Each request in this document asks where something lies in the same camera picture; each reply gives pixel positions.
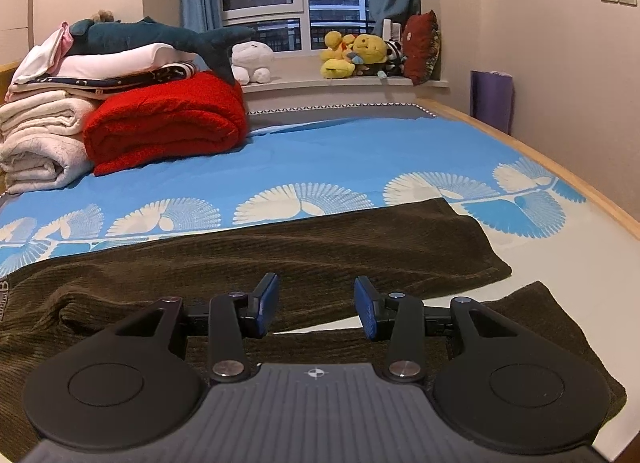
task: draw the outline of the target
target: white plush toy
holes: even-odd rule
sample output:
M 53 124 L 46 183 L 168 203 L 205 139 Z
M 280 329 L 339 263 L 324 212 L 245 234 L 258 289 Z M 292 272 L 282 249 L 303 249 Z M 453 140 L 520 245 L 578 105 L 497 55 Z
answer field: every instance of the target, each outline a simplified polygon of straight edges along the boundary
M 271 82 L 269 67 L 273 63 L 273 50 L 262 42 L 242 42 L 231 48 L 231 69 L 241 86 L 249 82 Z

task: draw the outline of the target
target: window sill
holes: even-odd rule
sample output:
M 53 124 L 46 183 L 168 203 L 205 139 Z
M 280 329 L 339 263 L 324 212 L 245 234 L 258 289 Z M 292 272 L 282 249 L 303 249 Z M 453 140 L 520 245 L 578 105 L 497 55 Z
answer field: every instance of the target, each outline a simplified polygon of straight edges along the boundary
M 404 77 L 350 77 L 329 80 L 320 75 L 321 62 L 318 56 L 296 56 L 276 58 L 271 67 L 272 80 L 268 84 L 249 84 L 242 87 L 244 93 L 260 93 L 296 88 L 321 88 L 332 86 L 402 86 L 412 87 L 411 80 Z M 446 80 L 430 80 L 419 87 L 447 88 Z

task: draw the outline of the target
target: mattress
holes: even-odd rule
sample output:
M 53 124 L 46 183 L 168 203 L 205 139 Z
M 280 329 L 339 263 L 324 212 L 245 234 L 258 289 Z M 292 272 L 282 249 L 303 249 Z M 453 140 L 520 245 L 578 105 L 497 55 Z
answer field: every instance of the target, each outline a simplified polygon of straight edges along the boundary
M 269 111 L 252 125 L 227 154 L 5 198 L 0 275 L 51 257 L 442 196 L 482 224 L 513 268 L 468 295 L 500 299 L 542 281 L 628 393 L 596 447 L 613 458 L 635 436 L 640 360 L 620 339 L 640 336 L 640 243 L 582 194 L 472 126 L 417 106 Z M 357 326 L 352 318 L 315 329 Z

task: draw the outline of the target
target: folded red blanket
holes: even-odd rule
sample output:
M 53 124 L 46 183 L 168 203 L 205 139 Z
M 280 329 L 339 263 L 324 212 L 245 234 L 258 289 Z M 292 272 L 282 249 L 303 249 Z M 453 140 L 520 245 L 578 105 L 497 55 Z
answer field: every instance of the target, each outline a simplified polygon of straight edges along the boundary
M 94 174 L 169 157 L 226 151 L 247 133 L 242 88 L 210 72 L 116 94 L 88 118 L 87 156 Z

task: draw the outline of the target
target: teal plush toy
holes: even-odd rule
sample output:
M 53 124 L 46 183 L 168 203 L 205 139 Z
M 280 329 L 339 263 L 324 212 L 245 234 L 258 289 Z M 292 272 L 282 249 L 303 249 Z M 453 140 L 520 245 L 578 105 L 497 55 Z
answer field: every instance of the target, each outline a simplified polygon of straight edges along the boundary
M 207 66 L 225 82 L 234 85 L 228 49 L 251 38 L 255 31 L 247 27 L 223 27 L 197 33 L 190 29 L 160 24 L 151 17 L 139 22 L 96 22 L 79 20 L 69 28 L 74 44 L 69 55 L 108 55 L 164 43 L 179 51 L 197 53 Z

